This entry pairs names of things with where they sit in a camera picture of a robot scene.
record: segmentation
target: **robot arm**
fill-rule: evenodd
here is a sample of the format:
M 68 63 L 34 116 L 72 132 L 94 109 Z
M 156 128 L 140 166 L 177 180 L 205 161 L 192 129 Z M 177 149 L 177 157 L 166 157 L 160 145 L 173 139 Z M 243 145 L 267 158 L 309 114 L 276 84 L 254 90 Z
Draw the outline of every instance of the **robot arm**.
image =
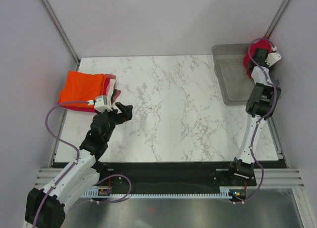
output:
M 90 100 L 89 104 L 94 105 L 97 114 L 79 147 L 78 160 L 74 158 L 50 183 L 42 189 L 33 188 L 28 194 L 25 220 L 31 224 L 40 203 L 47 197 L 36 222 L 38 228 L 59 228 L 62 225 L 72 205 L 99 181 L 104 165 L 98 160 L 108 148 L 115 126 L 132 119 L 132 105 L 116 103 L 121 111 L 118 113 L 117 109 L 107 105 L 105 96 Z
M 258 55 L 253 56 L 254 59 L 258 60 L 258 64 L 261 65 L 262 69 L 259 66 L 254 66 L 251 70 L 255 86 L 246 105 L 246 112 L 248 113 L 247 128 L 242 145 L 229 167 L 230 175 L 245 180 L 254 176 L 254 159 L 251 150 L 255 153 L 261 131 L 275 109 L 273 108 L 271 113 L 267 115 L 271 108 L 275 107 L 273 105 L 274 88 L 269 76 L 269 67 L 280 60 L 281 56 L 275 52 L 270 54 L 266 52 L 263 55 L 263 52 L 265 52 L 265 49 L 258 49 L 255 51 L 255 55 Z M 275 88 L 278 100 L 281 89 L 279 87 Z

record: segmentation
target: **stack of clothes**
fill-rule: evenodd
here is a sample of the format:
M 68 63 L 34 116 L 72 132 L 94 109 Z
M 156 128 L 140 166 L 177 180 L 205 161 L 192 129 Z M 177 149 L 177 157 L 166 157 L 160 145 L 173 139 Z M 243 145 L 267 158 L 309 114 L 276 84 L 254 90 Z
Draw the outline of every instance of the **stack of clothes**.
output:
M 90 75 L 69 71 L 65 86 L 59 93 L 58 103 L 95 100 L 99 95 L 106 95 L 107 102 L 112 106 L 121 93 L 115 88 L 115 83 L 114 75 Z M 95 112 L 93 105 L 82 103 L 69 103 L 62 107 L 75 111 Z

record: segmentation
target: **transparent bin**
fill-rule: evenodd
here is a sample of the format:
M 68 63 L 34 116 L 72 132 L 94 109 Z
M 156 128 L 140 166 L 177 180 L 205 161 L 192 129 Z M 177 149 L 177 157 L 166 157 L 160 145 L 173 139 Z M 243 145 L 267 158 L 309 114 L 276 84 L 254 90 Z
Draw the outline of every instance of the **transparent bin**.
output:
M 245 105 L 254 87 L 247 75 L 243 57 L 249 44 L 215 45 L 211 49 L 214 72 L 226 105 Z

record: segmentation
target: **orange cloth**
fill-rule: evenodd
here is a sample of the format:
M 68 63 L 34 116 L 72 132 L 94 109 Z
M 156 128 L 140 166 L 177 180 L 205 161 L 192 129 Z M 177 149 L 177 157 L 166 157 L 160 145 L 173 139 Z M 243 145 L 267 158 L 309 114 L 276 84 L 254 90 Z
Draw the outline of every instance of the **orange cloth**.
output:
M 90 75 L 69 71 L 63 90 L 59 93 L 58 103 L 67 101 L 88 101 L 103 95 L 106 75 Z M 93 108 L 93 105 L 82 103 L 65 104 L 68 107 Z

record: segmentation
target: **marble surface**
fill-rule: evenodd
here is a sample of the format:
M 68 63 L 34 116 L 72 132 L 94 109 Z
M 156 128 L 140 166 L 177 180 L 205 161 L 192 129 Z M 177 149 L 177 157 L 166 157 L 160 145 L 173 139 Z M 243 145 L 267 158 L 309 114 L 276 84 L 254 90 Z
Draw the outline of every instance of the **marble surface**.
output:
M 142 56 L 83 58 L 79 71 L 117 76 L 117 101 L 134 106 L 133 119 L 118 125 L 100 161 L 230 161 L 242 143 L 245 106 L 226 106 L 210 57 Z M 85 138 L 92 113 L 68 110 L 61 137 L 76 146 Z M 60 143 L 56 162 L 75 152 Z M 277 160 L 265 125 L 255 156 Z

